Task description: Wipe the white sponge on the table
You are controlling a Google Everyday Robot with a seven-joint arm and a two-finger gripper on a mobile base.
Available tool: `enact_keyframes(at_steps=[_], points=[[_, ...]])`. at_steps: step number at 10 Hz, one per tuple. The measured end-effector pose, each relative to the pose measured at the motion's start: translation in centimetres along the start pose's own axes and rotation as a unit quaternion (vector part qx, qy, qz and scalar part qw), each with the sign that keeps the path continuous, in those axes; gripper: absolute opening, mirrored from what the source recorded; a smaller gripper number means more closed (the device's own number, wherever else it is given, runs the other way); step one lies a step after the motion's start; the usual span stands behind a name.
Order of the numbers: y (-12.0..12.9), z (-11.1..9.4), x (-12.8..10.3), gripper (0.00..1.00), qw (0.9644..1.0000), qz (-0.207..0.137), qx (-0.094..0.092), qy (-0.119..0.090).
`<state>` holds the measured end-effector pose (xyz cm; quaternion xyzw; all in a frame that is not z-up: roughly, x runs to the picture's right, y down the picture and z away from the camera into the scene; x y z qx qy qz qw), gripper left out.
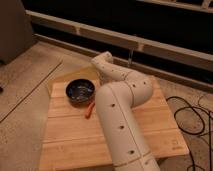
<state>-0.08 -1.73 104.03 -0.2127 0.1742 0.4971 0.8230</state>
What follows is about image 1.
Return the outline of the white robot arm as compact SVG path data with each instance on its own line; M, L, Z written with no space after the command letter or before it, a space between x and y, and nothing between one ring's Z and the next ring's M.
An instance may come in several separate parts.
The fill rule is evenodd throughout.
M115 171L160 171L132 112L152 97L151 80L115 65L110 52L94 57L91 63L112 79L97 90L95 106Z

